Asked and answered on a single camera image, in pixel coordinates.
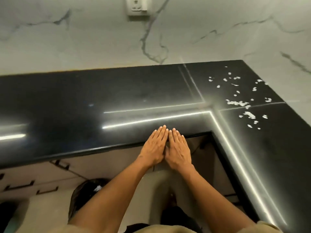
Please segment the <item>glossy black granite surface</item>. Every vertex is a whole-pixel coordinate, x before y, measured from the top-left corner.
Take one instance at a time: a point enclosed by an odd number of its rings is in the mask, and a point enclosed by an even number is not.
[[[311,232],[311,127],[258,79],[243,61],[0,77],[0,168],[142,143],[163,124],[212,131],[260,219]]]

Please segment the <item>person's left arm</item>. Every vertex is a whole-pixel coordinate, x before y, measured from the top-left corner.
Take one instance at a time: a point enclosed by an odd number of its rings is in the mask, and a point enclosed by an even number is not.
[[[168,133],[165,125],[155,130],[137,159],[93,196],[68,224],[93,233],[117,233],[142,176],[163,160]]]

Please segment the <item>wall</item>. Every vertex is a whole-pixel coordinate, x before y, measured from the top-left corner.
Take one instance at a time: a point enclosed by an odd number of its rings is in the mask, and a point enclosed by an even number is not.
[[[311,124],[310,2],[0,0],[0,74],[244,59]]]

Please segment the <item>cabinet door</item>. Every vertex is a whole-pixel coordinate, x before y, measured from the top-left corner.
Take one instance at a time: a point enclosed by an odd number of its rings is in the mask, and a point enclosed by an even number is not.
[[[0,174],[3,174],[0,180],[0,192],[76,177],[49,162],[2,169]]]
[[[28,186],[19,189],[3,191],[0,193],[0,201],[4,200],[24,200],[34,195],[56,192],[63,189],[76,188],[84,181],[81,177],[66,180],[57,180],[49,183]]]
[[[112,150],[105,153],[62,159],[60,164],[88,179],[117,176],[135,161],[142,147]]]

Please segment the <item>white switch plate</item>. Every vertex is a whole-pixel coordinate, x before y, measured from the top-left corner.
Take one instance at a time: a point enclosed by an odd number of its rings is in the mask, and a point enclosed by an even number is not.
[[[129,16],[142,16],[152,14],[151,0],[125,0],[126,12]]]

